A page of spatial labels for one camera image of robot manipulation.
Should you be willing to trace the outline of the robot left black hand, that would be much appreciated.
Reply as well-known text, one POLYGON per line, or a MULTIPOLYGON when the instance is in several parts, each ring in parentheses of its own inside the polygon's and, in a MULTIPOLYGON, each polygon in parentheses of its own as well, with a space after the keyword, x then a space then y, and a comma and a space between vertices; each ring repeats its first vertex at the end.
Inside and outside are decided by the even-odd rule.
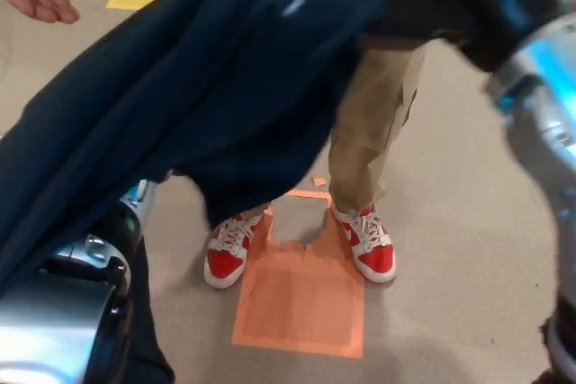
POLYGON ((356 43, 366 49, 412 50, 432 40, 449 43, 484 71, 502 65, 520 42, 467 0, 382 0, 356 43))

